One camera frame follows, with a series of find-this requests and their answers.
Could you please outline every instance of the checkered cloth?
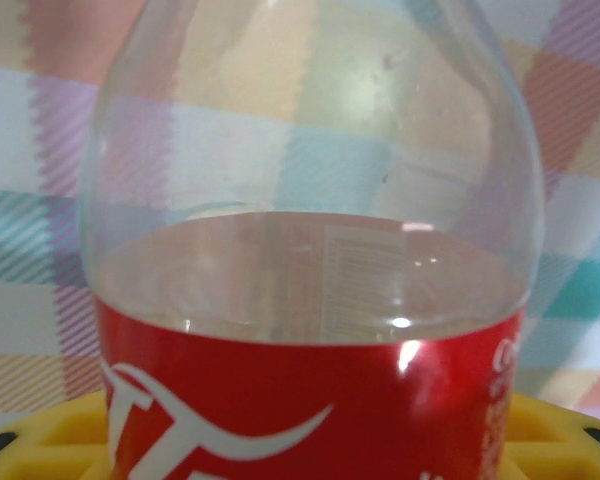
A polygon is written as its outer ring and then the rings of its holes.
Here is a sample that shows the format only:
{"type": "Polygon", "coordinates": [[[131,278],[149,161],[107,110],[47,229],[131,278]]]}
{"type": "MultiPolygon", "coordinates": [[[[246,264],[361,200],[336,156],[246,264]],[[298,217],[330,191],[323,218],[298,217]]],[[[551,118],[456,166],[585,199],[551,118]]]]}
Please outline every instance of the checkered cloth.
{"type": "MultiPolygon", "coordinates": [[[[96,85],[141,3],[0,0],[0,424],[100,386],[77,168],[96,85]]],[[[480,3],[545,163],[547,236],[516,388],[600,417],[600,0],[480,3]]]]}

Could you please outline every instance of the bottle label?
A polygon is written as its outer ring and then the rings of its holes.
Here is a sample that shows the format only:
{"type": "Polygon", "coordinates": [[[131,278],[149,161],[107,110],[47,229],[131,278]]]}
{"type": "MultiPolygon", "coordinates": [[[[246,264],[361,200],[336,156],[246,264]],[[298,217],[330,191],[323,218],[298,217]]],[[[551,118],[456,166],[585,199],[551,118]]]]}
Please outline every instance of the bottle label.
{"type": "Polygon", "coordinates": [[[96,307],[114,478],[497,478],[522,312],[447,339],[296,346],[96,307]]]}

